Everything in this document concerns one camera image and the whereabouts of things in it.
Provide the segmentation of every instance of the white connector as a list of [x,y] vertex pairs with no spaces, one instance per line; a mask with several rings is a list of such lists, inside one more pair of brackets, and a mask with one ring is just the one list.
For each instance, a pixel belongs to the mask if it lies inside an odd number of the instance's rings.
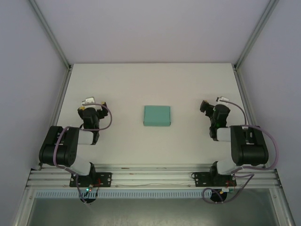
[[222,192],[229,192],[230,190],[228,188],[222,187]]
[[[95,102],[94,97],[88,97],[84,101],[81,102],[81,105],[84,106],[86,104],[95,104],[95,103],[96,102]],[[89,106],[85,106],[85,107],[92,107],[92,108],[95,108],[96,110],[102,109],[102,107],[100,107],[98,105],[89,105]]]
[[226,98],[226,97],[218,97],[218,98],[216,99],[217,104],[228,106],[228,103],[223,102],[223,101],[221,101],[221,100],[229,101],[228,98]]

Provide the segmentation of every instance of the green block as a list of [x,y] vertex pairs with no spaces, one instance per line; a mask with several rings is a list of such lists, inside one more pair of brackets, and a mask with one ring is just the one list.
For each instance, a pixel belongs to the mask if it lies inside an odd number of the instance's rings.
[[145,106],[144,126],[170,126],[170,106]]

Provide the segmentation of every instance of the white table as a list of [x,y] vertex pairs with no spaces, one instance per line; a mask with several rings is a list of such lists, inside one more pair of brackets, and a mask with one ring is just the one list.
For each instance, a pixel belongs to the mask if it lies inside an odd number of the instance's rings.
[[[58,125],[82,124],[77,108],[86,97],[106,101],[112,126],[96,145],[78,145],[78,155],[95,164],[202,164],[230,154],[230,143],[209,137],[203,99],[224,96],[242,106],[231,64],[75,64]],[[170,127],[145,127],[145,105],[171,106]],[[227,125],[243,124],[234,106]],[[109,117],[101,120],[101,127]]]

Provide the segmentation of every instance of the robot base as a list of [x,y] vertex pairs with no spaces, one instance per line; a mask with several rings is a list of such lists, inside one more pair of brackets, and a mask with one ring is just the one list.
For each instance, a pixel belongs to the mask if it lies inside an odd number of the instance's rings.
[[[94,185],[94,187],[111,187],[112,181],[112,173],[95,173],[94,179],[88,176],[79,176],[79,187],[89,187],[90,185]],[[71,175],[70,179],[70,187],[76,187],[76,176]]]
[[210,172],[195,172],[191,177],[196,183],[196,187],[227,187],[236,186],[236,180],[231,175],[220,175],[217,173],[217,162],[213,163]]

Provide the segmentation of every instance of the white wall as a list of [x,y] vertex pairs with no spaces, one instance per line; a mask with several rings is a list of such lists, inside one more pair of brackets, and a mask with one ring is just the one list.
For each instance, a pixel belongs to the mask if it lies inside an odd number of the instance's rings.
[[65,67],[27,1],[0,1],[0,31],[0,221],[10,225],[37,164]]
[[36,0],[69,62],[235,63],[269,0]]
[[277,169],[301,225],[301,1],[281,0],[242,66],[258,123],[280,146]]

